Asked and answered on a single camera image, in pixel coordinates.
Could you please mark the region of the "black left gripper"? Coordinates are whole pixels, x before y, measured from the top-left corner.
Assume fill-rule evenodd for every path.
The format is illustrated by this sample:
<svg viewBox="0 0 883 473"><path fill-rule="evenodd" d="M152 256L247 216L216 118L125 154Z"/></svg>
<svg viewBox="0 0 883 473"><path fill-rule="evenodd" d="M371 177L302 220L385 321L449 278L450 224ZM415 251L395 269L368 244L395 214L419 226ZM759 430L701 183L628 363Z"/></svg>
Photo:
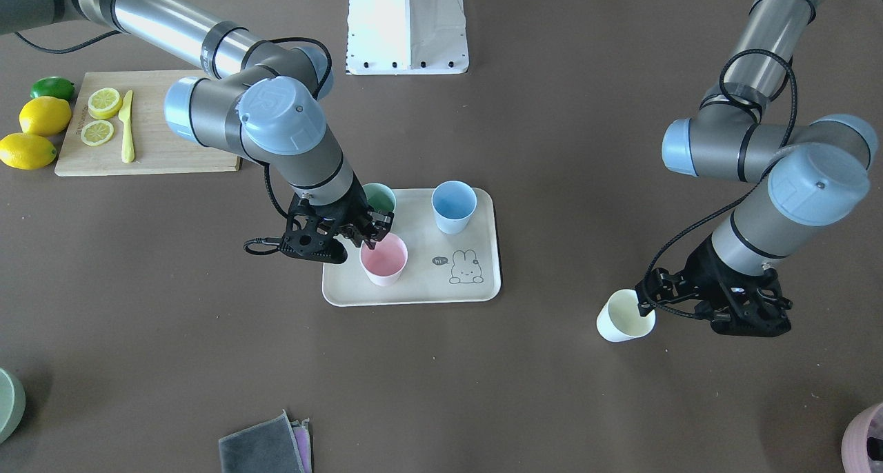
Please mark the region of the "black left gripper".
<svg viewBox="0 0 883 473"><path fill-rule="evenodd" d="M791 331L792 301L782 294L776 269L745 275L719 259L710 239L687 258L684 269L655 268L636 285L638 314L655 309L708 320L716 334L775 337Z"/></svg>

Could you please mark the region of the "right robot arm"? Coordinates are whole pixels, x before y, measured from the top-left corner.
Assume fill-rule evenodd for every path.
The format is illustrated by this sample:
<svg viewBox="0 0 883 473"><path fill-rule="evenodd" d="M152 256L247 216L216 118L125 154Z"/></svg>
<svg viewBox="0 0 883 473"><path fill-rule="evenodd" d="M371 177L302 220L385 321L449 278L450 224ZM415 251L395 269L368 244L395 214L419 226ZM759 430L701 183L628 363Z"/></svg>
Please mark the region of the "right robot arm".
<svg viewBox="0 0 883 473"><path fill-rule="evenodd" d="M204 71L168 89L165 120L177 136L274 168L290 184L285 231L261 240L265 254L343 263L341 238L369 249L384 240L393 213L369 205L319 104L331 59L318 43L287 49L181 0L2 0L3 34L76 19Z"/></svg>

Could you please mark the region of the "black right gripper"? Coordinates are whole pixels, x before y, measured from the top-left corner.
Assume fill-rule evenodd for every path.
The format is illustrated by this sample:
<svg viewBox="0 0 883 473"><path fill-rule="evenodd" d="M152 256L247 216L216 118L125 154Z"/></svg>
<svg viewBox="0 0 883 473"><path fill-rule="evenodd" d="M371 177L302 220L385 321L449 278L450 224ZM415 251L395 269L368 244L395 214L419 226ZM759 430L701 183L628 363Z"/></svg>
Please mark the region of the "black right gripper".
<svg viewBox="0 0 883 473"><path fill-rule="evenodd" d="M394 212L370 211L362 184L351 184L340 200L317 205L293 197L279 250L294 259L343 263L348 257L339 235L359 249L374 248L391 231Z"/></svg>

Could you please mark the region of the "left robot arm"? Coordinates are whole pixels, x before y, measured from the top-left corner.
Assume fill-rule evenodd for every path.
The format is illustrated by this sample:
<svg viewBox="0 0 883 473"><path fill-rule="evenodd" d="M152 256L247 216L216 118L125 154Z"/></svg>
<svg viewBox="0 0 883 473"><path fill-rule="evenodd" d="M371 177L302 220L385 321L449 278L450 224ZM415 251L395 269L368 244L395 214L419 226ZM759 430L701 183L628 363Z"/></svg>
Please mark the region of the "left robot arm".
<svg viewBox="0 0 883 473"><path fill-rule="evenodd" d="M706 320L716 334L775 337L791 329L792 301L777 265L841 221L870 188L880 141L857 116L797 124L793 52L825 0L753 0L748 21L697 114L665 131L666 168L750 183L711 214L724 221L669 272L652 259L628 312Z"/></svg>

